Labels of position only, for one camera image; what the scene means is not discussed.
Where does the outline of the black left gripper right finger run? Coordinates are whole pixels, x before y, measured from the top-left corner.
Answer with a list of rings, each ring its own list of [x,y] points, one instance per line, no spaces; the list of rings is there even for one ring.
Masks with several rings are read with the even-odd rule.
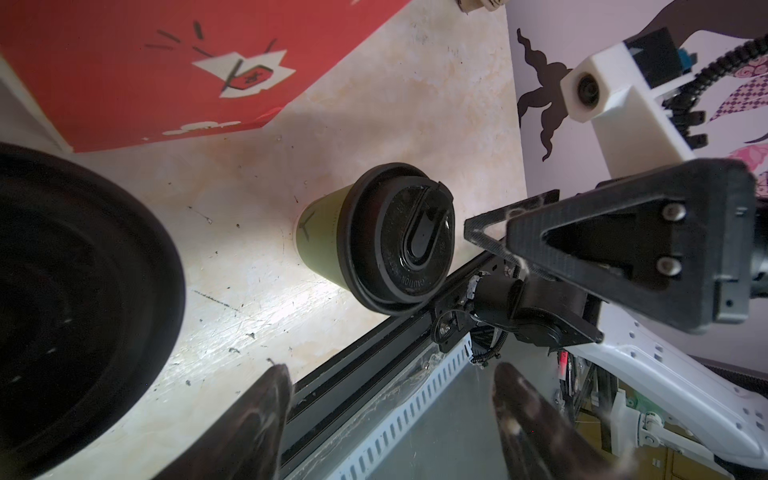
[[[630,459],[598,453],[510,363],[494,369],[492,402],[511,479],[628,479]]]

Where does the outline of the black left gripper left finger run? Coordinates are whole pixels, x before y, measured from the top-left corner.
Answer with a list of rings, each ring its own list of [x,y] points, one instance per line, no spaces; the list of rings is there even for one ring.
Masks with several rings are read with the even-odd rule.
[[[285,364],[275,364],[158,479],[276,479],[293,395]]]

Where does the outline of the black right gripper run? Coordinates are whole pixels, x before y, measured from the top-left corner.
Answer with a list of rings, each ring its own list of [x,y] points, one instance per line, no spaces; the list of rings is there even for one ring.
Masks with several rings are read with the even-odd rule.
[[[767,297],[767,200],[739,160],[684,162],[516,215],[506,248],[686,333],[741,324]]]

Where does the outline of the black plastic cup lid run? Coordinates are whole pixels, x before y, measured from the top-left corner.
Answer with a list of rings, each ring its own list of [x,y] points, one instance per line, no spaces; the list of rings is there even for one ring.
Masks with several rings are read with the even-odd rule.
[[[32,479],[116,424],[182,325],[179,254],[127,191],[1,147],[1,475]]]
[[[365,308],[411,313],[444,284],[454,255],[454,197],[406,163],[364,173],[343,200],[337,251],[343,285]]]

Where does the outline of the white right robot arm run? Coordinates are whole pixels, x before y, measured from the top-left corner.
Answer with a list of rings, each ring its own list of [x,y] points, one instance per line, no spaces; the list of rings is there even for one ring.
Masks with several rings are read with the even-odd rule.
[[[530,342],[566,347],[626,381],[692,432],[716,466],[767,469],[767,401],[645,327],[737,324],[767,294],[767,205],[748,167],[698,159],[549,191],[473,217],[465,239],[529,275],[476,273],[459,310]]]

